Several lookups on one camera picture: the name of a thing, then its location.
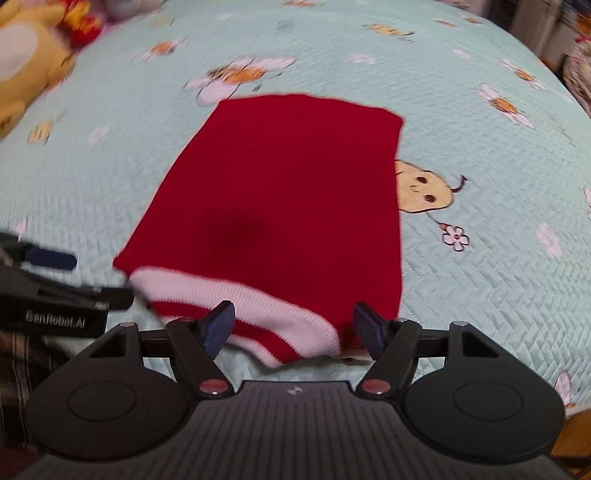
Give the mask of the floral folded quilt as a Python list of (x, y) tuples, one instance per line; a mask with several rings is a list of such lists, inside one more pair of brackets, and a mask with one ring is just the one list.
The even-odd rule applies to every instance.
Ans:
[(571, 54), (565, 57), (563, 80), (588, 116), (591, 116), (591, 65), (590, 38), (581, 37), (575, 41)]

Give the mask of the plaid dark bed sheet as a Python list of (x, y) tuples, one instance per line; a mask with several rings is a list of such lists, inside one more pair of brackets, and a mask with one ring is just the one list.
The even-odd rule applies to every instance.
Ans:
[(39, 336), (2, 332), (0, 341), (1, 447), (33, 450), (26, 404), (70, 355)]

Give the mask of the mint quilted bee bedspread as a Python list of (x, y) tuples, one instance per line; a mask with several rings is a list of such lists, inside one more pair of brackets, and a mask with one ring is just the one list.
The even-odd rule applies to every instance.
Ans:
[(401, 115), (401, 159), (453, 198), (401, 217), (401, 314), (471, 322), (589, 401), (589, 117), (517, 39), (437, 1), (169, 1), (113, 28), (2, 140), (2, 226), (73, 252), (71, 281), (118, 283), (113, 258), (211, 114), (188, 84), (239, 60), (270, 72), (236, 97)]

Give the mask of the red knit varsity jacket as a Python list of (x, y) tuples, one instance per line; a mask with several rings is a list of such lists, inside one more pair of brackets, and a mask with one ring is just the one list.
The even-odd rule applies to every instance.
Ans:
[(235, 305), (233, 345), (277, 368), (365, 358), (353, 308), (398, 315), (403, 119), (302, 94), (221, 101), (113, 265), (161, 319)]

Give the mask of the red small plush toy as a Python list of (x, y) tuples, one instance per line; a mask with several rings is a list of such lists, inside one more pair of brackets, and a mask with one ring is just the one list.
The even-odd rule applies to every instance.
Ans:
[(72, 48), (84, 48), (102, 33), (103, 23), (92, 14), (89, 1), (62, 0), (58, 4), (64, 7), (64, 15), (58, 28)]

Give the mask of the yellow plush toy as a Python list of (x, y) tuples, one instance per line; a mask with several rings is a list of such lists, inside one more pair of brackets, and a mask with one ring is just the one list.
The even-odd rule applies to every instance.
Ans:
[(54, 34), (66, 9), (61, 3), (26, 8), (1, 5), (1, 136), (20, 122), (29, 105), (74, 69), (74, 53)]

